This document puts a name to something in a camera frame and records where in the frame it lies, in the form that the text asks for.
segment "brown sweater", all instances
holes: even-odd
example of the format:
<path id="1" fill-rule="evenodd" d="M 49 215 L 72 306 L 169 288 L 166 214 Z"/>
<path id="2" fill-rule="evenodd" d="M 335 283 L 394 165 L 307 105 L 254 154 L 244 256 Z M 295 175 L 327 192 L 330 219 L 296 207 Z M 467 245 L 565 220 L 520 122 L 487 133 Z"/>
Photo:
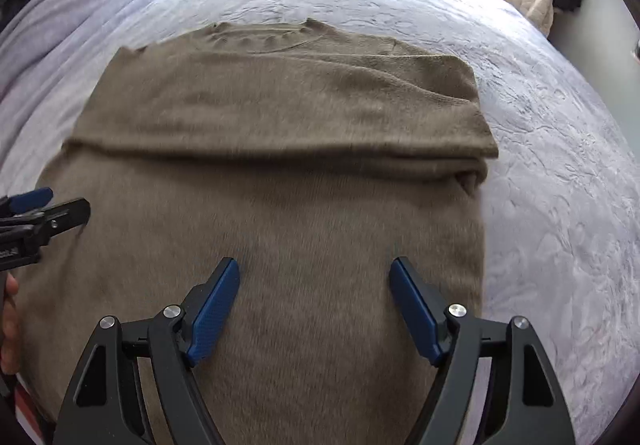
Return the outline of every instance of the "brown sweater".
<path id="1" fill-rule="evenodd" d="M 56 415 L 98 320 L 242 284 L 195 374 L 228 445 L 401 444 L 433 370 L 388 290 L 407 255 L 478 309 L 476 188 L 497 146 L 460 59 L 317 21 L 121 49 L 40 182 L 89 224 L 19 273 L 24 370 Z M 159 445 L 171 443 L 143 372 Z"/>

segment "plush blanket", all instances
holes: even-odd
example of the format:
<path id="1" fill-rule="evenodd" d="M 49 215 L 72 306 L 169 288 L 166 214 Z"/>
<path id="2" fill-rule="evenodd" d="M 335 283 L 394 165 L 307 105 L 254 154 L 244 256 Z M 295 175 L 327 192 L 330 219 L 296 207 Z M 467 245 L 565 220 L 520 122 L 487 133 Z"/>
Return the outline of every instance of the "plush blanket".
<path id="1" fill-rule="evenodd" d="M 500 147 L 481 195 L 482 314 L 532 321 L 590 445 L 640 371 L 640 172 L 602 99 L 502 0 L 34 0 L 0 34 L 0 194 L 36 184 L 120 47 L 308 16 L 472 67 Z M 481 411 L 474 399 L 471 433 Z"/>
<path id="2" fill-rule="evenodd" d="M 410 256 L 479 313 L 495 156 L 471 68 L 390 37 L 309 19 L 122 49 L 40 180 L 93 213 L 18 274 L 24 374 L 57 414 L 100 317 L 152 316 L 230 255 L 241 290 L 197 369 L 225 440 L 402 443 L 433 369 L 388 269 Z"/>

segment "bedspread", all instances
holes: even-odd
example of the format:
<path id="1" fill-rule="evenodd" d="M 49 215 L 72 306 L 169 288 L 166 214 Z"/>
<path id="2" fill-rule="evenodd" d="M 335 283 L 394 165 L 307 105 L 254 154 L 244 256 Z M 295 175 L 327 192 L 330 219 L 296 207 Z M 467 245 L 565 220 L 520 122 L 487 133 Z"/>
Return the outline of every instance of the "bedspread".
<path id="1" fill-rule="evenodd" d="M 597 93 L 501 0 L 34 0 L 0 34 L 0 194 L 34 185 L 118 47 L 307 16 L 472 66 L 500 148 L 482 187 L 483 316 L 531 319 L 591 443 L 640 371 L 640 173 Z"/>

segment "brown fabric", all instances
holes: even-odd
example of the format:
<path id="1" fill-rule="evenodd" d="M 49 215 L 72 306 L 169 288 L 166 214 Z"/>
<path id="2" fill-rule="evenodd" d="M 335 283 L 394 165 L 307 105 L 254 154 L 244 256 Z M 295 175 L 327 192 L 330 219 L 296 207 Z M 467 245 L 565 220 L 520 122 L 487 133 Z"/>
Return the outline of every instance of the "brown fabric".
<path id="1" fill-rule="evenodd" d="M 392 38 L 308 20 L 122 49 L 40 180 L 93 213 L 19 274 L 25 373 L 57 414 L 102 316 L 153 316 L 229 255 L 240 292 L 195 370 L 226 442 L 401 444 L 433 370 L 389 265 L 479 308 L 496 155 L 469 66 Z"/>

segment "human hand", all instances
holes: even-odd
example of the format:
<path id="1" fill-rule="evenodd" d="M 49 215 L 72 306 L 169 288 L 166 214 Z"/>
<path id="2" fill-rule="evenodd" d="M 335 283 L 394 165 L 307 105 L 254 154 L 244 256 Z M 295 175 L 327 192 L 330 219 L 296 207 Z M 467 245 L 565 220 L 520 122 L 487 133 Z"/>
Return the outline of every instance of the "human hand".
<path id="1" fill-rule="evenodd" d="M 15 375 L 20 366 L 20 325 L 18 311 L 15 307 L 14 295 L 18 293 L 18 281 L 10 273 L 6 276 L 6 284 L 1 285 L 4 292 L 2 308 L 2 348 L 0 348 L 0 369 L 5 375 Z"/>

